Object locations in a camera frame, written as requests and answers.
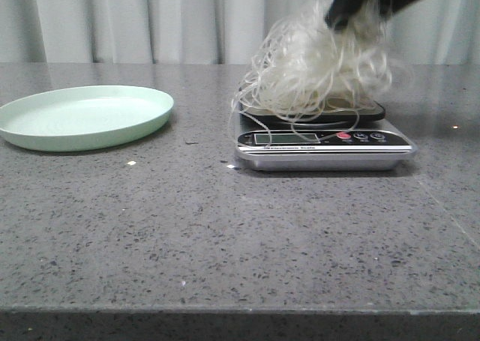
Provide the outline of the white vermicelli noodle bundle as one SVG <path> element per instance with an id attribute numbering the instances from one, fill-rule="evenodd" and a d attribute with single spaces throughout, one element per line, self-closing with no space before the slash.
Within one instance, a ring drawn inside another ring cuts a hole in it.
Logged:
<path id="1" fill-rule="evenodd" d="M 232 97 L 230 127 L 239 104 L 294 124 L 333 100 L 359 110 L 406 80 L 406 66 L 389 53 L 379 0 L 366 0 L 343 30 L 326 25 L 332 1 L 313 0 L 271 27 Z"/>

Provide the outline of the light green round plate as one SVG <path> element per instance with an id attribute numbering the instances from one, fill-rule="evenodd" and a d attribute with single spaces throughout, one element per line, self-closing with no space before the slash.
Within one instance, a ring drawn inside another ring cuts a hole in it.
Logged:
<path id="1" fill-rule="evenodd" d="M 122 145 L 159 130 L 173 98 L 127 85 L 64 88 L 1 107 L 1 137 L 36 151 L 89 151 Z"/>

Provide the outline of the silver digital kitchen scale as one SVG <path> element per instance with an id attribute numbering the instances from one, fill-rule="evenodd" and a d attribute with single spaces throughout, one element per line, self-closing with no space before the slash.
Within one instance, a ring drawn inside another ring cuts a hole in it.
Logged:
<path id="1" fill-rule="evenodd" d="M 235 152 L 247 168 L 267 172 L 390 170 L 418 148 L 385 115 L 374 101 L 354 110 L 333 100 L 320 115 L 290 124 L 239 104 L 232 113 Z"/>

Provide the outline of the white pleated curtain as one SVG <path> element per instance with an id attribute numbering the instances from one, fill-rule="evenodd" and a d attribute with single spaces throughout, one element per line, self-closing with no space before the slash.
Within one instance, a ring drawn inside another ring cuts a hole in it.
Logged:
<path id="1" fill-rule="evenodd" d="M 1 0 L 3 62 L 246 64 L 310 0 Z M 413 64 L 479 62 L 479 0 L 421 0 L 388 27 Z"/>

